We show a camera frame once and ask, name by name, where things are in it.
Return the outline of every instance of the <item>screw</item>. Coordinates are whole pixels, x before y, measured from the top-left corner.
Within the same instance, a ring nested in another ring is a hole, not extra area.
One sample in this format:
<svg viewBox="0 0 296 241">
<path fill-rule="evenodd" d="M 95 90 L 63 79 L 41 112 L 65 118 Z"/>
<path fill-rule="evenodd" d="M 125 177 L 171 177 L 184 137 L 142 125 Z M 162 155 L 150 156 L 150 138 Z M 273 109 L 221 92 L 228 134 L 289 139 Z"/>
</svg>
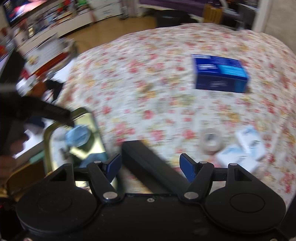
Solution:
<svg viewBox="0 0 296 241">
<path fill-rule="evenodd" d="M 184 197 L 191 200 L 198 198 L 198 194 L 196 192 L 186 192 L 184 193 Z"/>
<path fill-rule="evenodd" d="M 109 200 L 109 199 L 115 199 L 115 198 L 117 198 L 118 195 L 117 195 L 116 192 L 105 192 L 105 193 L 103 194 L 103 197 L 104 197 L 105 199 Z"/>
<path fill-rule="evenodd" d="M 155 201 L 155 199 L 151 198 L 151 197 L 147 199 L 147 202 L 154 202 L 154 201 Z"/>
</svg>

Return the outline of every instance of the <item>television screen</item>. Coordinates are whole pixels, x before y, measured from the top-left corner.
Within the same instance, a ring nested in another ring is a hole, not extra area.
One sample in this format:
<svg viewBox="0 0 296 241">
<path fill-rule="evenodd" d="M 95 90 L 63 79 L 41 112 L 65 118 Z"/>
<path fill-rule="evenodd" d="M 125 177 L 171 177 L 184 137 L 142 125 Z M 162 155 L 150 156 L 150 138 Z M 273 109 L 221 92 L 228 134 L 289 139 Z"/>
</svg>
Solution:
<svg viewBox="0 0 296 241">
<path fill-rule="evenodd" d="M 47 0 L 4 0 L 3 8 L 10 25 Z"/>
</svg>

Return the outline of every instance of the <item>white box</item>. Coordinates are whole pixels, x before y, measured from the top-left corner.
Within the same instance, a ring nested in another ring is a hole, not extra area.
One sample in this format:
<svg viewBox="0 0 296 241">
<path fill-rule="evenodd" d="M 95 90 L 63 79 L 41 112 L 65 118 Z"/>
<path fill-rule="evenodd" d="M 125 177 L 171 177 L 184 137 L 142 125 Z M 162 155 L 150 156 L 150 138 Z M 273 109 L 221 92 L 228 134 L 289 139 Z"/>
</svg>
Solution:
<svg viewBox="0 0 296 241">
<path fill-rule="evenodd" d="M 216 154 L 216 158 L 222 167 L 227 167 L 229 163 L 237 163 L 250 173 L 258 167 L 258 162 L 237 144 L 227 146 Z"/>
<path fill-rule="evenodd" d="M 246 126 L 244 129 L 236 132 L 235 135 L 244 151 L 256 161 L 259 161 L 266 155 L 261 136 L 252 125 Z"/>
</svg>

